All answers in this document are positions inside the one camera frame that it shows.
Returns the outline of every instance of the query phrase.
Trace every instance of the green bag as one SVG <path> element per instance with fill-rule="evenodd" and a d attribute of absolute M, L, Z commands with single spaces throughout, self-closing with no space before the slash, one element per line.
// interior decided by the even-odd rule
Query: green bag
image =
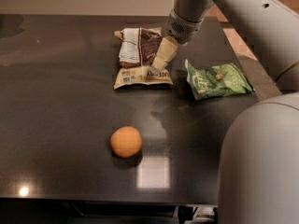
<path fill-rule="evenodd" d="M 194 98 L 197 101 L 254 91 L 234 63 L 197 70 L 186 60 L 185 66 L 188 71 L 187 81 L 192 87 Z"/>

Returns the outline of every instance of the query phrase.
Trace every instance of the table surface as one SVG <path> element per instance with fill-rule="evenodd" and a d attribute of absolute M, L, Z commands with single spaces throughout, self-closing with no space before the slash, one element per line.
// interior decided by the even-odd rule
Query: table surface
<path fill-rule="evenodd" d="M 174 85 L 113 90 L 126 27 L 165 17 L 0 16 L 0 197 L 125 203 L 217 204 L 227 129 L 254 93 L 195 102 L 185 59 L 197 68 L 236 62 L 220 24 L 167 66 Z M 112 154 L 109 138 L 136 127 L 142 152 Z"/>

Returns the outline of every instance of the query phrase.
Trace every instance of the crumpled bag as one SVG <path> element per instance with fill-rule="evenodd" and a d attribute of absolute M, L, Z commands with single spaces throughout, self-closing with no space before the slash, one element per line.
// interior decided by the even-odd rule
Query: crumpled bag
<path fill-rule="evenodd" d="M 211 97 L 254 92 L 241 70 L 234 63 L 195 69 L 186 60 L 187 81 L 196 101 Z"/>
<path fill-rule="evenodd" d="M 114 35 L 122 40 L 114 90 L 133 84 L 173 84 L 166 69 L 158 74 L 150 70 L 162 41 L 161 28 L 125 28 Z"/>

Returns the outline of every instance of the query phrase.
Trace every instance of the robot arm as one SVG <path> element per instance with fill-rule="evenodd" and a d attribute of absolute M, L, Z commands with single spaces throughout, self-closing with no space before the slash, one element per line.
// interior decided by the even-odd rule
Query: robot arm
<path fill-rule="evenodd" d="M 278 0 L 177 0 L 169 16 L 168 33 L 180 44 L 188 43 L 213 2 L 278 87 L 299 91 L 299 67 L 292 68 L 299 61 L 299 16 Z"/>
<path fill-rule="evenodd" d="M 177 0 L 168 33 L 188 43 L 211 1 L 270 77 L 280 77 L 278 87 L 299 91 L 299 67 L 293 65 L 299 61 L 299 17 L 277 0 Z M 254 105 L 237 117 L 221 148 L 220 224 L 299 223 L 298 120 L 299 92 Z"/>

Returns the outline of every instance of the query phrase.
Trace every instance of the orange ball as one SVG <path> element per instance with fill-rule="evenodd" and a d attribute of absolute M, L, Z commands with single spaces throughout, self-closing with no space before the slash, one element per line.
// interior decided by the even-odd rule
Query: orange ball
<path fill-rule="evenodd" d="M 135 155 L 142 146 L 140 132 L 131 126 L 118 129 L 111 135 L 110 144 L 113 152 L 121 158 Z"/>

